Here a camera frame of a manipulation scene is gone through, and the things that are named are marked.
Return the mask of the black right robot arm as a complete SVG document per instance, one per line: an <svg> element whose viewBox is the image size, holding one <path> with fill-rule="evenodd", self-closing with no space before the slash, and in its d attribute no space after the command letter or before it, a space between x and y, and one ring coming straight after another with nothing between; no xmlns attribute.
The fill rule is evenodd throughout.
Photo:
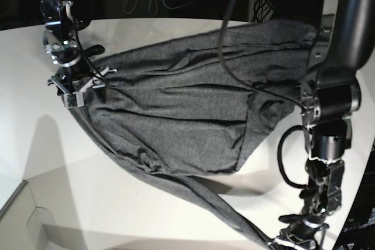
<svg viewBox="0 0 375 250"><path fill-rule="evenodd" d="M104 69L98 69L89 58L103 54L105 48L97 44L83 49L79 31L90 21L77 19L73 5L74 0L40 0L40 12L45 22L43 47L59 67L47 84L55 85L59 95L72 95L80 91L84 83L93 83L91 88L103 100L108 87Z"/></svg>

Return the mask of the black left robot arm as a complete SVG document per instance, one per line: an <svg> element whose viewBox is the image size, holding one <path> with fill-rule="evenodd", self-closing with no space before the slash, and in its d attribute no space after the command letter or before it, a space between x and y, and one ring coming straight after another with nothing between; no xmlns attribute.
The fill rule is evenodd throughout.
<svg viewBox="0 0 375 250"><path fill-rule="evenodd" d="M289 129L305 137L308 183L289 183L300 189L304 207L300 214L280 217L287 227L275 238L264 238L269 249L322 248L315 235L325 234L326 218L342 205L342 157L351 147L351 115L362 101L356 72L373 49L374 0L338 0L328 53L301 83L302 123Z"/></svg>

